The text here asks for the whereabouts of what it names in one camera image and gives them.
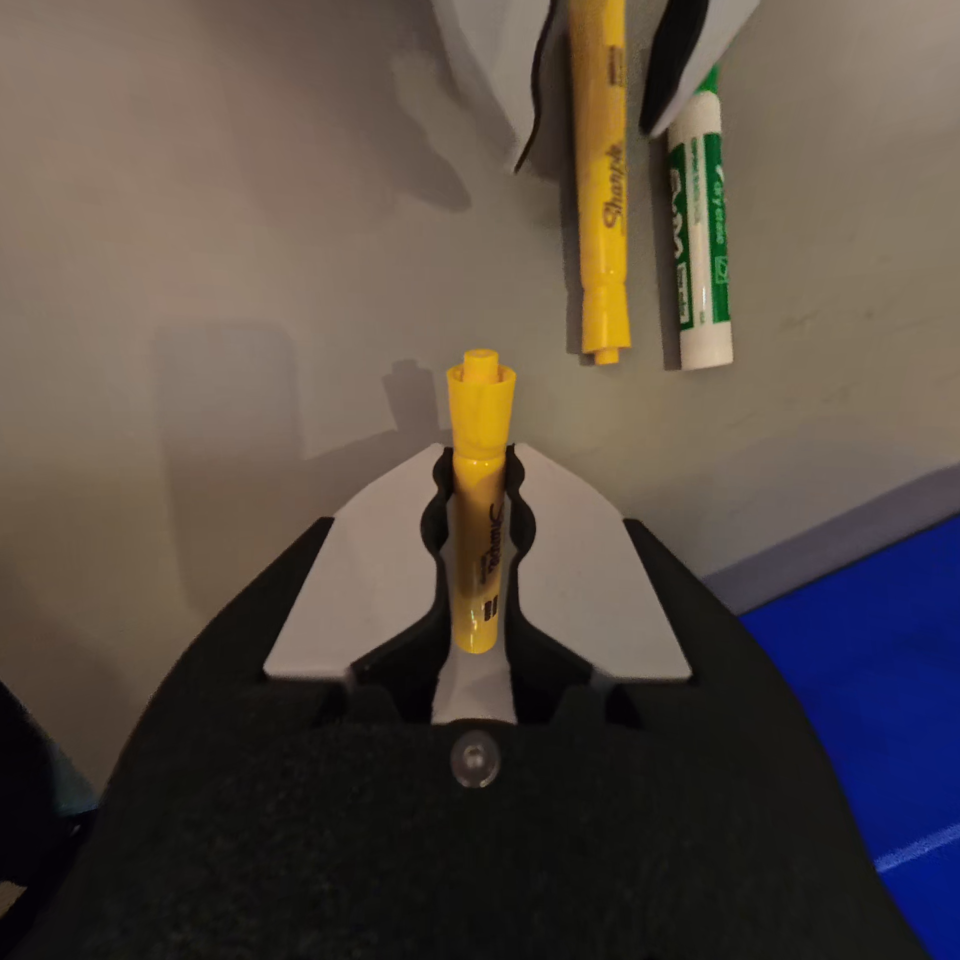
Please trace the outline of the green dry erase marker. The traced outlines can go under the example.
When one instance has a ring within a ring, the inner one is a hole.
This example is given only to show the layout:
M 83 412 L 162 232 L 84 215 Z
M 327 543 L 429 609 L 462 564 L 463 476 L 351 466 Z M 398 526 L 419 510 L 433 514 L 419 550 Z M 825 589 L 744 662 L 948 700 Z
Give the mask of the green dry erase marker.
M 715 65 L 667 131 L 679 367 L 734 361 L 721 101 Z

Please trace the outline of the blue plastic bin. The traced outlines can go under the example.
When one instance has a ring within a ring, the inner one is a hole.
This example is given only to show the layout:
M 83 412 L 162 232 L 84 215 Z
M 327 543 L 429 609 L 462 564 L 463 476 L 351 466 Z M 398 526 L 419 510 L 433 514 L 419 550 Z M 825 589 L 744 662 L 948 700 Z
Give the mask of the blue plastic bin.
M 742 614 L 827 750 L 873 865 L 959 957 L 959 518 Z

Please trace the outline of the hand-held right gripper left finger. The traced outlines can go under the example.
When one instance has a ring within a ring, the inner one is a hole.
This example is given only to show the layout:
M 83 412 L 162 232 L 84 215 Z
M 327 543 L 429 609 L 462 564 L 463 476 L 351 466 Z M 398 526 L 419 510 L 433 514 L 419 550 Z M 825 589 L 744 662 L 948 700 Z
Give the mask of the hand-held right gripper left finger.
M 451 645 L 442 556 L 451 479 L 451 450 L 432 443 L 336 512 L 264 661 L 267 677 L 377 688 L 405 721 L 431 721 Z

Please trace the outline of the yellow highlighter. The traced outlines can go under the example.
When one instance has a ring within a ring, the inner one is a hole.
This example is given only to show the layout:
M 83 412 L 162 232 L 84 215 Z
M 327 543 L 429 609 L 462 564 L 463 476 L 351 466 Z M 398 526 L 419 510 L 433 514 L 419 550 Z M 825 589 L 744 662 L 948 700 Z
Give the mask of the yellow highlighter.
M 618 364 L 631 346 L 628 313 L 628 57 L 624 1 L 572 1 L 568 40 L 582 353 Z
M 452 426 L 452 640 L 483 655 L 498 641 L 505 484 L 516 373 L 475 348 L 447 372 Z

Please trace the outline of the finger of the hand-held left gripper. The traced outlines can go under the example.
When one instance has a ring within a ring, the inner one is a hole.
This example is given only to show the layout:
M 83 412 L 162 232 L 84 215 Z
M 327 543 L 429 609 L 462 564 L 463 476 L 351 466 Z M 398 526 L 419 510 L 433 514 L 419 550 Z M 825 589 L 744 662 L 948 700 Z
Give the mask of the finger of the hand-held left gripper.
M 751 16 L 750 1 L 668 1 L 654 32 L 638 128 L 662 135 Z
M 570 149 L 569 3 L 433 1 L 457 93 L 513 175 L 561 173 Z

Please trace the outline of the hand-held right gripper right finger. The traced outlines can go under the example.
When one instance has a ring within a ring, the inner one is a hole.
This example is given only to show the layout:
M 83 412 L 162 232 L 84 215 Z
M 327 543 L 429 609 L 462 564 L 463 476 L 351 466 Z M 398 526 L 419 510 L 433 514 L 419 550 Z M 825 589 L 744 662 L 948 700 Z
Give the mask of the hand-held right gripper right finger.
M 519 722 L 548 722 L 565 694 L 601 702 L 637 683 L 684 684 L 690 663 L 621 512 L 527 443 L 508 449 L 506 656 Z

